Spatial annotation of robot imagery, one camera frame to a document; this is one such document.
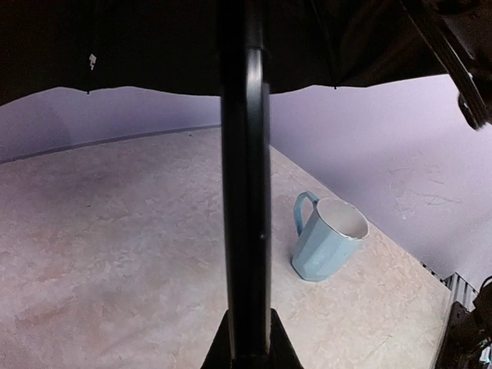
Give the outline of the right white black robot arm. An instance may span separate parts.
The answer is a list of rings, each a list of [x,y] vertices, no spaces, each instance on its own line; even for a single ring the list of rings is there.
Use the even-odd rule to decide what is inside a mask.
[[[436,369],[491,367],[491,277],[479,289],[459,274],[444,280],[450,290],[444,322],[434,362]]]

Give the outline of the lavender folding umbrella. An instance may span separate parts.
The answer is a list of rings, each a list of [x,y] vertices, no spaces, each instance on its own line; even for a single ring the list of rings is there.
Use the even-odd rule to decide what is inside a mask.
[[[491,122],[489,1],[3,1],[1,102],[125,86],[221,99],[228,310],[206,368],[299,368],[271,308],[269,96],[447,73]]]

